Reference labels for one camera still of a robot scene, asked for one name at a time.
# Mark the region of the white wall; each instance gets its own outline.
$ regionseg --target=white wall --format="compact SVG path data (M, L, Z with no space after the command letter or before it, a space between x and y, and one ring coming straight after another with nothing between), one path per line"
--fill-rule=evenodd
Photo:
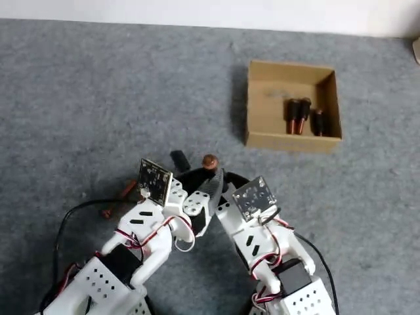
M420 34L420 0L0 0L0 17L385 37Z

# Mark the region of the cylindrical object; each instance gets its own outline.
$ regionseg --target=cylindrical object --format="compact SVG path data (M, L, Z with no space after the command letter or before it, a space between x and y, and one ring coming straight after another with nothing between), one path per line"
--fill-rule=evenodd
M217 165L219 164L219 161L217 157L213 154L206 154L203 157L203 168L208 169L209 171L216 171Z
M301 99L300 108L299 108L299 124L297 127L298 135L302 134L305 121L308 120L309 112L310 112L310 105L311 105L311 101L309 98L305 97Z
M325 133L325 117L322 110L316 110L314 112L314 134L322 137Z
M287 103L287 110L286 110L286 120L287 124L287 133L293 134L295 133L295 126L296 126L296 119L299 113L299 106L300 102L296 98L292 98Z

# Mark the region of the screw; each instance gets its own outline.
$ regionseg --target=screw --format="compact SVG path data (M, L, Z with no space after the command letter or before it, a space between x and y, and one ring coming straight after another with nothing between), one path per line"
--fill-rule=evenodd
M308 120L309 117L309 108L311 105L311 101L309 98L305 97L302 98L300 101L300 109L299 109L299 125L297 128L297 134L301 135L303 131L303 125L305 124L305 121Z

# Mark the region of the cable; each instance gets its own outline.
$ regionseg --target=cable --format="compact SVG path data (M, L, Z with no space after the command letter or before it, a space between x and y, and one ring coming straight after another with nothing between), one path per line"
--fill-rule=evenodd
M325 270L327 271L328 274L328 278L329 278L329 282L331 284L331 290L333 292L333 300L334 300L334 309L335 309L335 314L336 315L340 315L340 311L339 311L339 301L337 298L337 292L335 290L335 284L334 284L334 279L333 279L333 274L331 273L331 270L329 269L324 257L322 256L321 252L319 251L318 248L316 248L316 246L311 243L308 239L306 239L305 237L301 236L299 233L295 232L295 235L297 238L300 238L301 240L303 240L306 244L308 244L309 246L311 246L311 248L313 250L315 250L315 252L318 254L318 256L321 259L322 264L324 265Z
M80 266L75 262L73 262L71 265L69 265L69 267L67 267L64 279L62 280L62 285L60 286L57 295L63 292L63 290L67 287L68 280L70 279L70 274L72 273L74 268L77 268L79 270L81 269Z
M275 210L275 212L273 212L267 219L265 219L261 225L266 225L267 223L269 223L272 219L274 219L274 217L276 215L278 215L280 213L280 211L282 210L282 208L277 207L277 210Z
M137 201L133 200L124 200L124 199L98 199L98 200L91 200L83 202L79 205L76 205L75 207L71 208L69 211L67 211L66 215L61 221L60 228L58 229L58 233L56 235L55 243L54 243L54 251L52 253L52 284L51 288L48 290L48 292L43 297L43 300L41 301L41 305L39 306L39 312L40 315L44 314L44 310L46 309L48 303L51 301L51 299L54 298L54 295L56 293L58 284L58 250L60 248L60 241L62 239L62 235L64 232L64 229L66 227L66 223L68 219L77 211L82 208L89 207L91 205L98 205L102 203L129 203L129 204L137 204Z

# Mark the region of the brown cardboard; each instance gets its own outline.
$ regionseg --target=brown cardboard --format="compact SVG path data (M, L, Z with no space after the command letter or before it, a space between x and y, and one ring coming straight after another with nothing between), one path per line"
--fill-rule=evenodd
M302 135L287 134L285 104L290 98L304 97L311 99L311 110L324 111L328 136L314 136L311 116ZM247 146L330 153L342 139L335 71L331 68L251 61L247 111Z

